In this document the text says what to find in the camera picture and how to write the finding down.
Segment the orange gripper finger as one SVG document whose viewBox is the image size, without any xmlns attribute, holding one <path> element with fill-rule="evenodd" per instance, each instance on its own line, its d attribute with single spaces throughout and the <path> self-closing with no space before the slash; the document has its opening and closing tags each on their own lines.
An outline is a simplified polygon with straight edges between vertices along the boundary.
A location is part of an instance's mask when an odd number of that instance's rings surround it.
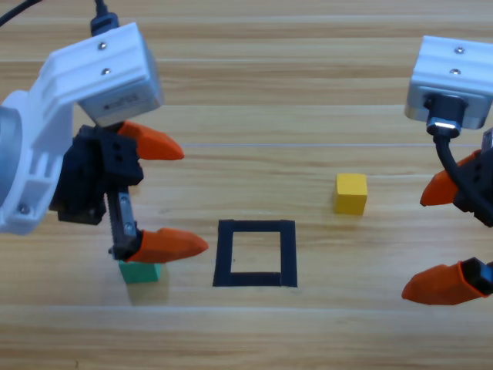
<svg viewBox="0 0 493 370">
<path fill-rule="evenodd" d="M 161 228 L 158 231 L 136 230 L 136 236 L 112 247 L 118 261 L 165 264 L 194 257 L 209 248 L 207 242 L 189 231 Z"/>
</svg>

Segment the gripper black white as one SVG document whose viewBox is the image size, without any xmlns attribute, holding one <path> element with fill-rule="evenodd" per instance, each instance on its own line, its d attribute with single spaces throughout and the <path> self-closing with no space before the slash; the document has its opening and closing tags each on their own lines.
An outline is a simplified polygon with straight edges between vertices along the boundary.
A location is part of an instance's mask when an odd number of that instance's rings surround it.
<svg viewBox="0 0 493 370">
<path fill-rule="evenodd" d="M 138 113 L 119 99 L 144 81 L 142 63 L 46 63 L 28 92 L 8 96 L 1 106 L 3 233 L 30 234 L 45 216 L 72 145 L 74 105 L 100 126 L 122 122 Z M 125 121 L 117 133 L 136 141 L 141 159 L 184 158 L 173 138 L 148 126 Z"/>
<path fill-rule="evenodd" d="M 492 206 L 492 129 L 483 133 L 481 149 L 457 162 L 458 174 L 477 195 Z M 473 213 L 485 226 L 492 227 L 492 216 L 484 215 L 458 189 L 446 170 L 436 173 L 421 195 L 420 204 L 454 204 L 465 213 Z M 492 295 L 492 263 L 476 257 L 453 265 L 440 264 L 422 271 L 405 285 L 404 300 L 426 305 L 457 305 Z"/>
</svg>

